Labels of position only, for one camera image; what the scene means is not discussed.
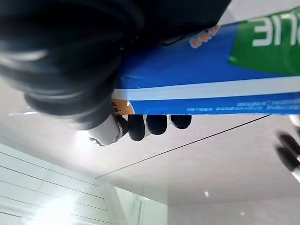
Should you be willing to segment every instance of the white stripe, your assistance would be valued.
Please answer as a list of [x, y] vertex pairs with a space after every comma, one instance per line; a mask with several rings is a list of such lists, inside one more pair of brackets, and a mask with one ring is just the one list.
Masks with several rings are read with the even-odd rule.
[[155, 88], [116, 89], [112, 98], [145, 101], [268, 95], [298, 91], [300, 91], [300, 76], [290, 76]]

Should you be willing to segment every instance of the bright light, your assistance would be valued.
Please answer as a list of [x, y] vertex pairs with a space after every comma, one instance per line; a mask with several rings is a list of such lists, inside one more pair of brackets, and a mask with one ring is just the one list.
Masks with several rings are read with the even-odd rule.
[[70, 198], [51, 202], [34, 220], [28, 220], [26, 225], [72, 225], [73, 206], [74, 202]]
[[94, 145], [86, 131], [77, 131], [75, 146], [79, 150], [89, 151]]

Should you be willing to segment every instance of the green label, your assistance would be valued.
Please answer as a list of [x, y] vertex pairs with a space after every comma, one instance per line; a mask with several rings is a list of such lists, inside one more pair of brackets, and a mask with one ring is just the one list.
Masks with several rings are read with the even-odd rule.
[[239, 23], [229, 63], [300, 75], [300, 7]]

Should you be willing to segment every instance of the blue package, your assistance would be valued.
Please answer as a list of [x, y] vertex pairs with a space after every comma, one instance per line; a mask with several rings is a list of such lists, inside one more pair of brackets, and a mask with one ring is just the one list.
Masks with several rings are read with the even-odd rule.
[[119, 114], [300, 114], [300, 7], [128, 55]]

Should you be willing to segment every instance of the white ceiling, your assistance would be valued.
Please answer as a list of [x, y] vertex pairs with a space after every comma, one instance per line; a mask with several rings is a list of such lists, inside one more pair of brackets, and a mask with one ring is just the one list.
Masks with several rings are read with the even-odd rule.
[[[222, 22], [297, 4], [299, 0], [233, 0]], [[57, 120], [38, 114], [11, 116], [26, 112], [22, 94], [2, 82], [0, 90], [1, 143], [94, 177], [112, 172], [99, 181], [172, 204], [300, 195], [299, 184], [273, 150], [277, 128], [293, 132], [287, 117], [272, 116], [215, 135], [262, 116], [194, 116], [188, 130], [170, 126], [162, 136], [151, 135], [142, 142], [126, 136], [114, 145], [97, 148]], [[210, 193], [209, 198], [204, 196], [205, 191]]]

